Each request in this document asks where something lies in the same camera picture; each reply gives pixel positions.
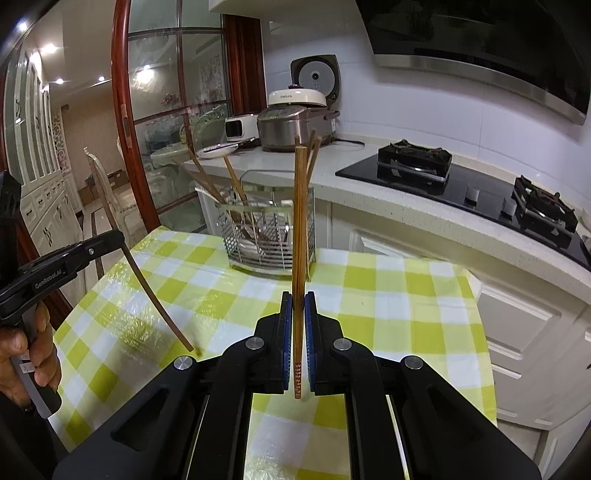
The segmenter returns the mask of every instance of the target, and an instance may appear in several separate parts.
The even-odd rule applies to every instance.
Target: finger
[[[0,362],[0,392],[21,407],[31,402],[9,359]]]
[[[57,350],[53,347],[51,355],[35,370],[35,382],[37,385],[45,387],[49,383],[49,380],[55,376],[58,364]]]
[[[38,332],[45,332],[48,324],[49,310],[47,310],[46,305],[40,301],[37,304],[37,309],[35,310],[35,320],[33,321],[33,325]]]
[[[49,380],[49,383],[47,385],[49,385],[53,391],[57,391],[57,387],[60,385],[61,382],[61,363],[60,363],[60,359],[57,359],[57,371],[56,374],[53,375],[53,378],[51,380]]]
[[[27,337],[16,328],[0,328],[0,361],[27,351]]]
[[[53,350],[53,331],[48,328],[45,332],[39,332],[29,348],[31,363],[39,367]]]

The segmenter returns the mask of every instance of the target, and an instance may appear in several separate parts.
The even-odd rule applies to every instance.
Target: stainless steel pot
[[[339,111],[326,107],[272,105],[259,113],[256,121],[261,145],[271,151],[293,151],[296,135],[305,144],[312,129],[327,144],[336,131],[335,119],[339,115]]]

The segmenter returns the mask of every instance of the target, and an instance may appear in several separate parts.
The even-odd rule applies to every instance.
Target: range hood
[[[583,125],[591,2],[356,0],[378,64],[478,80]]]

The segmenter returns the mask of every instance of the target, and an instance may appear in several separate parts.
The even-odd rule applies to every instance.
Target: ceiling
[[[50,82],[55,108],[74,95],[111,78],[111,35],[115,0],[60,0],[39,20],[27,37],[29,45],[41,49],[44,81]],[[54,44],[55,53],[43,47]],[[64,83],[55,81],[62,78]]]

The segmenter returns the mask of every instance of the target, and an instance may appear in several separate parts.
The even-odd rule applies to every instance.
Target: yellow checkered tablecloth
[[[291,281],[230,268],[222,239],[160,228],[132,253],[171,317],[195,345],[220,355],[279,312]],[[318,249],[306,291],[345,336],[393,360],[414,353],[496,423],[495,391],[470,274],[446,262]],[[56,332],[63,405],[50,420],[72,449],[174,358],[186,353],[123,259]],[[304,377],[307,368],[304,366]],[[348,478],[342,395],[256,395],[246,478]]]

